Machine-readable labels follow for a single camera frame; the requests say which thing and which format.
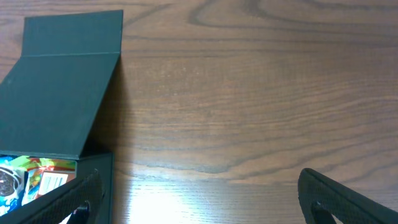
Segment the blue Oreo pack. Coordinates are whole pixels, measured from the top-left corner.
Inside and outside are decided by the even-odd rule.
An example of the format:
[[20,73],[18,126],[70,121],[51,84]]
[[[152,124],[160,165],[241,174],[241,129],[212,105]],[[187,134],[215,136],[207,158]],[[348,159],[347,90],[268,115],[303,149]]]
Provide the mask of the blue Oreo pack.
[[1,166],[1,216],[22,206],[25,172]]

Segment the brown Pocky box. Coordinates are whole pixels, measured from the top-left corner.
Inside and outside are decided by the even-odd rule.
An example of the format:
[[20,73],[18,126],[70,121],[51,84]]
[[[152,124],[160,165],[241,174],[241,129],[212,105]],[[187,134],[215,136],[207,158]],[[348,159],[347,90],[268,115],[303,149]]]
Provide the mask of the brown Pocky box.
[[52,190],[66,184],[75,178],[74,172],[44,171],[40,180],[39,189],[34,197],[37,199]]

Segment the black gift box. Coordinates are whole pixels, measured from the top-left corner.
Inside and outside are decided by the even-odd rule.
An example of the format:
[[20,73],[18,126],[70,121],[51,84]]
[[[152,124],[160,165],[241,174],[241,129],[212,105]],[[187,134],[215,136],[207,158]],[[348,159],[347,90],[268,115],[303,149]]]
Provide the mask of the black gift box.
[[121,57],[123,12],[28,17],[21,56],[1,82],[1,155],[76,161],[98,170],[110,223],[114,156],[90,138]]

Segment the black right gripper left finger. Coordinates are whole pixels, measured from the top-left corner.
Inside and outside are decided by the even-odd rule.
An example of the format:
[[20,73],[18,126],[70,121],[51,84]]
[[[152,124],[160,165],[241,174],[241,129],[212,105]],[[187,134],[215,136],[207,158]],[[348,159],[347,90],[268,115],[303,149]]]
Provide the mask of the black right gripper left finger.
[[98,170],[80,176],[1,217],[1,224],[61,223],[81,208],[70,223],[95,223],[103,202],[103,181]]

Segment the colourful gummy candy bag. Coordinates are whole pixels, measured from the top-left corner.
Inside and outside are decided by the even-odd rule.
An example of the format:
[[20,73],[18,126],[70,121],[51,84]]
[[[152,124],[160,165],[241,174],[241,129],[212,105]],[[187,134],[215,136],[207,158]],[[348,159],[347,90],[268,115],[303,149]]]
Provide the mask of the colourful gummy candy bag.
[[25,172],[22,206],[35,200],[44,171],[67,171],[74,172],[76,175],[76,161],[65,159],[1,155],[1,166],[9,166],[14,170],[19,169]]

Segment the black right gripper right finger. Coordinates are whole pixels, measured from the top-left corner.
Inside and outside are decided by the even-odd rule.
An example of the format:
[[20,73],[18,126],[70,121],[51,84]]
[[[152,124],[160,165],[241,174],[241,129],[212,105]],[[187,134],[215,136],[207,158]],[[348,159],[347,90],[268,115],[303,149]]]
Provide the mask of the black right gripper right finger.
[[327,176],[304,168],[298,178],[298,199],[307,223],[397,223],[397,212]]

